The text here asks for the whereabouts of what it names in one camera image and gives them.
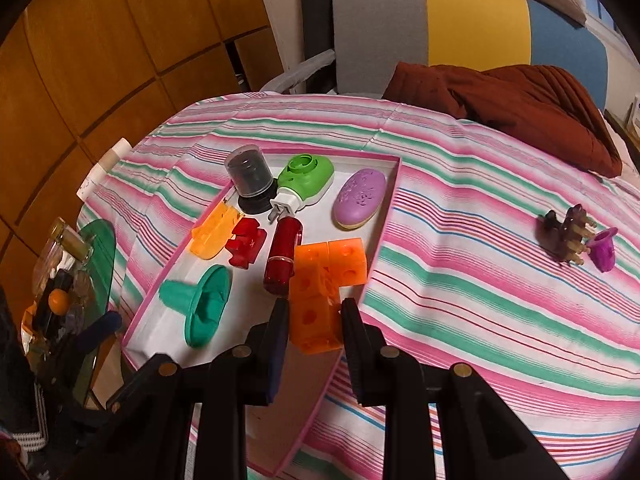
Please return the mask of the teal plastic spool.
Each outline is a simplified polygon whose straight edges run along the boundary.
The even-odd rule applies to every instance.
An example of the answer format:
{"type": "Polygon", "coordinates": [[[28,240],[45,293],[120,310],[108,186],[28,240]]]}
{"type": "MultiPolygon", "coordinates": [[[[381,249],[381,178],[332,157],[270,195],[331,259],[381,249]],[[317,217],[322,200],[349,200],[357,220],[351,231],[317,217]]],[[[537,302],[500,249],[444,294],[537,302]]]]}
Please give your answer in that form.
{"type": "Polygon", "coordinates": [[[184,316],[183,338],[190,348],[202,348],[212,340],[227,305],[231,272],[211,266],[196,284],[166,280],[160,285],[160,301],[184,316]]]}

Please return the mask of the orange plastic trough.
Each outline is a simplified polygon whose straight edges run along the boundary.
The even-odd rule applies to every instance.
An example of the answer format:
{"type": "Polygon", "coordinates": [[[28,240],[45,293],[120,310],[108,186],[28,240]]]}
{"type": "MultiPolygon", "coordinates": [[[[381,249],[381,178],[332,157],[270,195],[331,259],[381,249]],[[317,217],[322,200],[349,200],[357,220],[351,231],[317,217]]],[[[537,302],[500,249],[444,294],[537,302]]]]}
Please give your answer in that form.
{"type": "Polygon", "coordinates": [[[216,257],[232,237],[244,214],[225,202],[218,203],[206,219],[191,231],[190,253],[203,260],[216,257]]]}

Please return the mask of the red metallic cylinder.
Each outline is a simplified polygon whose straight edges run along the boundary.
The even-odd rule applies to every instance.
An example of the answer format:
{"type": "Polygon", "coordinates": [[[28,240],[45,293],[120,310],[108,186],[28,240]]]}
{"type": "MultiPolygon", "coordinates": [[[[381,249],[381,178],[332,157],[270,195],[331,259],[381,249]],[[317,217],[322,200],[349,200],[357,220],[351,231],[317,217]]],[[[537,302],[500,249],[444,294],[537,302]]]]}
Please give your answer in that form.
{"type": "Polygon", "coordinates": [[[294,274],[295,248],[302,244],[303,225],[295,217],[280,219],[265,266],[264,287],[274,296],[288,296],[288,282],[294,274]]]}

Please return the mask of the red block piece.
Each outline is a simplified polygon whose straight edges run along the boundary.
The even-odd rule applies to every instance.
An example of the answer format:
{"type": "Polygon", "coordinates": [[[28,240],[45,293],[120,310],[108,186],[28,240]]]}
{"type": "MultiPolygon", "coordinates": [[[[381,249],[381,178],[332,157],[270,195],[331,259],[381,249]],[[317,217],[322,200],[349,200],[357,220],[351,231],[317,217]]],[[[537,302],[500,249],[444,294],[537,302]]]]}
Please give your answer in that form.
{"type": "Polygon", "coordinates": [[[230,266],[247,270],[255,263],[266,237],[266,230],[255,218],[242,218],[233,228],[232,237],[224,245],[230,254],[230,266]]]}

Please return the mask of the orange cube block piece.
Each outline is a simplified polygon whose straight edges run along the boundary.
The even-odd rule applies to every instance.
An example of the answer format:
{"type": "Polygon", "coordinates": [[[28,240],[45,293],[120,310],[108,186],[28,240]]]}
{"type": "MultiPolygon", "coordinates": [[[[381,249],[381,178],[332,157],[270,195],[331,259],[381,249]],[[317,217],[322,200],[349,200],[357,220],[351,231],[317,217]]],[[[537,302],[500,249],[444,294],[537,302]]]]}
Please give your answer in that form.
{"type": "Polygon", "coordinates": [[[334,351],[343,345],[342,287],[367,281],[368,262],[359,237],[299,245],[288,281],[290,341],[303,354],[334,351]]]}

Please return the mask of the purple oval case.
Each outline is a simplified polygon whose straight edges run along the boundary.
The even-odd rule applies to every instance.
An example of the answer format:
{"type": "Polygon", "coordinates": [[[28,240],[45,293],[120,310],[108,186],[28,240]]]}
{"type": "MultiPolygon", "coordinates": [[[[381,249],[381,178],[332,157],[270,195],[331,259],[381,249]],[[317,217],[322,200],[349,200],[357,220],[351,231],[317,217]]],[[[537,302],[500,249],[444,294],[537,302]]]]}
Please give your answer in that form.
{"type": "Polygon", "coordinates": [[[386,177],[382,171],[363,168],[343,184],[332,206],[332,219],[341,229],[354,230],[367,223],[382,205],[386,177]]]}

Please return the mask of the green white plug-in device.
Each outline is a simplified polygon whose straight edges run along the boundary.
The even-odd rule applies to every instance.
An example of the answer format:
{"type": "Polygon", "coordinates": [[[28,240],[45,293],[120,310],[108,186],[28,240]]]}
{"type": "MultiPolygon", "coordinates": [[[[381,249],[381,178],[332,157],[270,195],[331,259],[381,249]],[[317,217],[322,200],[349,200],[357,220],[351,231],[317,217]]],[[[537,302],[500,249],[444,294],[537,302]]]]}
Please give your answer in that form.
{"type": "Polygon", "coordinates": [[[294,155],[277,178],[277,194],[270,200],[270,223],[295,216],[322,199],[334,180],[334,165],[321,155],[294,155]]]}

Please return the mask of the striped pink bed cover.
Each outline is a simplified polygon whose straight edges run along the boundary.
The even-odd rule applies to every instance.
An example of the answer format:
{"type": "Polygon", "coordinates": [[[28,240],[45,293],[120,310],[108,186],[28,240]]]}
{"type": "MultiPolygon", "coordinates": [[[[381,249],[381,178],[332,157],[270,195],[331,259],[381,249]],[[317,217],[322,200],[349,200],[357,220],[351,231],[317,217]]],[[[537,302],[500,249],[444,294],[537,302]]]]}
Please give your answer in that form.
{"type": "Polygon", "coordinates": [[[639,423],[639,188],[505,134],[356,96],[236,94],[159,125],[82,207],[116,232],[111,303],[131,320],[227,183],[227,154],[350,148],[401,160],[362,313],[423,362],[473,365],[573,479],[605,479],[639,423]],[[615,266],[559,263],[537,218],[581,204],[617,228],[615,266]]]}

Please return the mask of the green glass side table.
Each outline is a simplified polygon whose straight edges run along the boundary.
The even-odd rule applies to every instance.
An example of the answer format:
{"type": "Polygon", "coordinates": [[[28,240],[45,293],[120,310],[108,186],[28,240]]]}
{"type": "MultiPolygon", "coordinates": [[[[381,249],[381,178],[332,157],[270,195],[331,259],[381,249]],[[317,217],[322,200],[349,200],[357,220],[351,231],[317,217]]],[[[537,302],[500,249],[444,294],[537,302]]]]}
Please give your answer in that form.
{"type": "Polygon", "coordinates": [[[93,220],[80,229],[91,248],[89,259],[73,267],[73,332],[79,333],[108,310],[115,260],[114,226],[107,220],[93,220]]]}

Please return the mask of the brown knobbed massage brush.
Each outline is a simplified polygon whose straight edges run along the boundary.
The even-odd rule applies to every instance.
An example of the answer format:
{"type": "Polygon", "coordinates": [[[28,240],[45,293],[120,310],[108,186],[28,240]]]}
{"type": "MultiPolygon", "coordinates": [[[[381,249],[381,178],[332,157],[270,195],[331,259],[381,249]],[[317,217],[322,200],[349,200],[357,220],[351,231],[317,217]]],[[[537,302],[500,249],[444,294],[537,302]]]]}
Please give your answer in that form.
{"type": "Polygon", "coordinates": [[[542,249],[559,263],[584,264],[587,243],[596,236],[597,222],[581,204],[567,209],[563,219],[550,209],[537,218],[536,237],[542,249]]]}

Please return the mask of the purple plastic cup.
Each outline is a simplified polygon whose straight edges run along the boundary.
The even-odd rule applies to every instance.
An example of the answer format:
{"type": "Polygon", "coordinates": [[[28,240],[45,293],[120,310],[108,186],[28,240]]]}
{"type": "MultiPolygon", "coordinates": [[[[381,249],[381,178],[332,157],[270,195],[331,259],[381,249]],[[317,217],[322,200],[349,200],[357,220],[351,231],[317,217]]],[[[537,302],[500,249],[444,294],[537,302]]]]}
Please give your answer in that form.
{"type": "Polygon", "coordinates": [[[587,243],[589,258],[596,268],[603,273],[611,271],[615,266],[614,237],[617,233],[617,228],[609,228],[600,231],[587,243]]]}

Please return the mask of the pink rimmed white tray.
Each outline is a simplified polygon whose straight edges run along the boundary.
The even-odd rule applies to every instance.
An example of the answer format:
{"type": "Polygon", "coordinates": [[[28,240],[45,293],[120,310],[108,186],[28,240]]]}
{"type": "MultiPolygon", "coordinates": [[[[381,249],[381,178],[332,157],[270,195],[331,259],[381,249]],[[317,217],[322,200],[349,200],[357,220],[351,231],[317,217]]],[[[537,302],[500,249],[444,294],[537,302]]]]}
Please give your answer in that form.
{"type": "MultiPolygon", "coordinates": [[[[374,263],[393,203],[401,161],[394,155],[369,152],[325,148],[321,153],[333,162],[334,180],[318,203],[299,211],[297,217],[303,225],[303,241],[311,244],[359,237],[368,261],[374,263]],[[332,220],[333,202],[348,178],[363,168],[384,174],[384,200],[364,226],[352,232],[343,231],[332,220]]],[[[184,318],[160,301],[160,285],[166,280],[194,284],[208,268],[225,264],[230,258],[223,250],[213,259],[202,260],[191,254],[190,246],[190,238],[184,238],[158,274],[126,331],[122,355],[133,368],[142,367],[157,353],[167,354],[183,367],[207,363],[224,350],[243,342],[252,326],[266,322],[270,317],[276,298],[262,286],[269,254],[269,249],[264,247],[248,269],[232,270],[230,297],[213,339],[203,348],[189,347],[183,337],[184,318]]],[[[273,404],[246,411],[246,456],[250,471],[275,477],[288,466],[320,410],[340,362],[339,351],[305,356],[294,346],[288,346],[280,388],[273,404]]]]}

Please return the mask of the dark clear lidded container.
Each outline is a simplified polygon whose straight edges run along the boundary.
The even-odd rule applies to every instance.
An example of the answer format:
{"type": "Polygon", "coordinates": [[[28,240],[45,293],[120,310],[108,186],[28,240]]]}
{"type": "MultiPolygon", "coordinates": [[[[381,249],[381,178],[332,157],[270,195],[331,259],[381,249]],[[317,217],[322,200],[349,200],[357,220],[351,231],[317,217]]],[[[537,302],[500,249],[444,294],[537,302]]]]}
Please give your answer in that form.
{"type": "Polygon", "coordinates": [[[238,192],[238,205],[243,212],[263,214],[270,211],[278,182],[257,145],[240,146],[227,156],[224,166],[238,192]]]}

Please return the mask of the dark red quilted jacket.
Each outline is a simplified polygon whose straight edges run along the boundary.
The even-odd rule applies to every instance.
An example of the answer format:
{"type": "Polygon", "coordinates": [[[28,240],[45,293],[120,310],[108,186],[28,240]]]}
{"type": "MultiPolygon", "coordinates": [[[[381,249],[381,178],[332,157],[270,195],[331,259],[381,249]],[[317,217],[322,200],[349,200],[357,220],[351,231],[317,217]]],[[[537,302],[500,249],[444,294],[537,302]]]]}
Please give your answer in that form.
{"type": "Polygon", "coordinates": [[[623,172],[596,103],[558,66],[518,64],[480,72],[400,62],[383,98],[472,120],[602,177],[623,172]]]}

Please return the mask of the grey yellow blue headboard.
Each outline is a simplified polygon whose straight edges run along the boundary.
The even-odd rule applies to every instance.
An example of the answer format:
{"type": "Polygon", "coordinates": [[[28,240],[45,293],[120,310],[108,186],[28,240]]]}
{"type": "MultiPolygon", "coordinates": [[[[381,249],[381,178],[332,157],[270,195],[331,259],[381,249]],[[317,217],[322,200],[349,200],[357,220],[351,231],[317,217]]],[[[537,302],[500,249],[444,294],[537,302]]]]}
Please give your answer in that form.
{"type": "Polygon", "coordinates": [[[300,0],[307,58],[330,50],[308,91],[384,93],[400,62],[492,70],[553,65],[572,74],[597,107],[608,94],[604,44],[536,0],[300,0]]]}

